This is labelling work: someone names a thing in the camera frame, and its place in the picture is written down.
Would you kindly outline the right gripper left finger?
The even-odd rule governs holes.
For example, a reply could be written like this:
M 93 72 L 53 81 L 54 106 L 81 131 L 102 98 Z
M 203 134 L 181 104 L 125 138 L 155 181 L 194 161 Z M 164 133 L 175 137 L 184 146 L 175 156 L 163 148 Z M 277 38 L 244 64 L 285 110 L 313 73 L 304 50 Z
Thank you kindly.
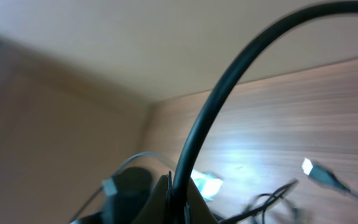
M 168 175 L 161 176 L 143 209 L 133 220 L 132 224 L 164 223 L 169 180 Z

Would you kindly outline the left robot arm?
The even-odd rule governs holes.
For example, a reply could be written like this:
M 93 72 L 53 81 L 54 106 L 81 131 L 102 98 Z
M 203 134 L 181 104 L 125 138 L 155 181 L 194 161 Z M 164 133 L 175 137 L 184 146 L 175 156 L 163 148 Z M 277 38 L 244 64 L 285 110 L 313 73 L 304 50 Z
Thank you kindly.
M 218 176 L 192 170 L 184 206 L 175 205 L 172 175 L 163 175 L 155 188 L 152 173 L 128 165 L 139 157 L 153 157 L 169 169 L 176 164 L 156 152 L 141 152 L 128 158 L 71 218 L 70 223 L 193 223 L 192 211 L 206 215 L 213 223 L 222 218 L 209 211 L 206 202 L 219 192 L 223 180 Z

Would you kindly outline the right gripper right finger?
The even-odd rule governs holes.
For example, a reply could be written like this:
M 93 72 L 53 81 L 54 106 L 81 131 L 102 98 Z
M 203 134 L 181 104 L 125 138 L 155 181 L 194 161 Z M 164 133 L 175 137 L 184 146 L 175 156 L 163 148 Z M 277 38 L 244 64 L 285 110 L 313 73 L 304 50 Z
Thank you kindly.
M 185 194 L 184 205 L 185 224 L 218 224 L 206 202 L 203 200 L 195 183 L 190 179 Z

